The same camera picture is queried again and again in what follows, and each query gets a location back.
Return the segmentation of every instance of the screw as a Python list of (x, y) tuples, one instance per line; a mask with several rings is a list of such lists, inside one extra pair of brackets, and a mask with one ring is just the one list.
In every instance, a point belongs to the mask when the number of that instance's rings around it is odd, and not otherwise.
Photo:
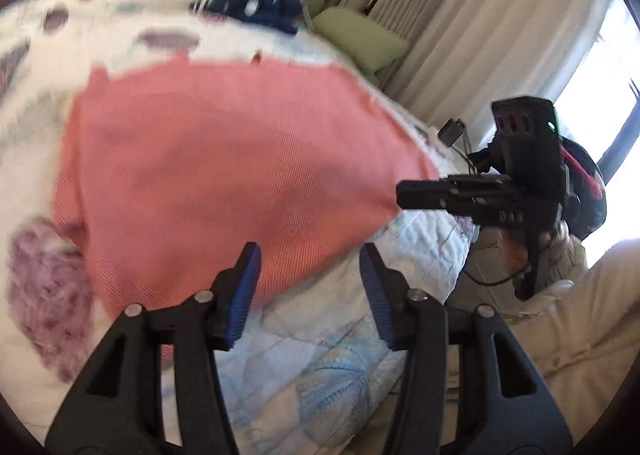
[(130, 318), (139, 316), (141, 312), (142, 305), (140, 305), (140, 303), (132, 303), (131, 305), (127, 305), (127, 308), (124, 310), (124, 313)]
[(409, 289), (406, 292), (406, 295), (411, 301), (424, 301), (429, 297), (429, 295), (422, 289)]
[(476, 309), (476, 312), (480, 314), (483, 318), (493, 318), (495, 316), (495, 310), (491, 305), (479, 305)]
[(213, 293), (209, 289), (205, 289), (204, 291), (196, 292), (193, 298), (198, 303), (206, 303), (207, 301), (213, 300)]

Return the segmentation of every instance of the window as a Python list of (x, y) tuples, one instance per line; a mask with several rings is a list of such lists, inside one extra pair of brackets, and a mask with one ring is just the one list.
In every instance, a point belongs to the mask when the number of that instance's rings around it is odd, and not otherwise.
[[(556, 101), (561, 133), (598, 161), (636, 104), (640, 33), (623, 0), (613, 0), (597, 40)], [(590, 265), (623, 239), (640, 237), (640, 140), (607, 185), (607, 220), (584, 241)]]

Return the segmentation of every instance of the white floral bedding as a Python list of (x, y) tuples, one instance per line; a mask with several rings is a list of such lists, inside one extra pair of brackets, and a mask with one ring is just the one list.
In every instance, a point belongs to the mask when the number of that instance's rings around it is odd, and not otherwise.
[[(301, 31), (296, 37), (205, 22), (192, 0), (26, 0), (0, 13), (0, 247), (34, 216), (50, 216), (70, 100), (92, 63), (111, 74), (167, 60), (177, 48), (206, 60), (250, 60), (256, 51), (322, 66), (342, 60)], [(424, 146), (442, 175), (446, 154), (424, 145), (411, 118), (381, 104)], [(374, 237), (386, 263), (412, 287), (443, 301), (462, 268), (472, 228), (444, 212), (404, 212)], [(8, 278), (2, 262), (0, 290)], [(8, 316), (0, 299), (0, 390), (44, 441), (68, 384), (59, 381)], [(94, 306), (94, 343), (109, 321)], [(253, 311), (244, 336), (216, 353), (229, 416), (243, 454), (339, 453), (398, 380), (403, 355), (379, 339), (362, 287), (358, 252)], [(172, 373), (162, 376), (165, 430), (179, 442)]]

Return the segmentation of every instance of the white curtain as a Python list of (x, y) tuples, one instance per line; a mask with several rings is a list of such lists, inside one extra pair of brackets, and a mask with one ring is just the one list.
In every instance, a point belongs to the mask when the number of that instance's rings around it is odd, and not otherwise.
[(462, 118), (478, 147), (493, 133), (493, 100), (556, 100), (593, 44), (609, 2), (443, 0), (385, 92), (428, 124)]

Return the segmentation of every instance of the dark blue cloth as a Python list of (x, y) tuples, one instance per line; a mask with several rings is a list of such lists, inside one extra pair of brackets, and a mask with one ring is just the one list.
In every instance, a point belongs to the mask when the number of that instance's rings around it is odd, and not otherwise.
[(302, 13), (302, 4), (298, 0), (197, 0), (190, 9), (296, 34), (298, 28), (293, 22)]

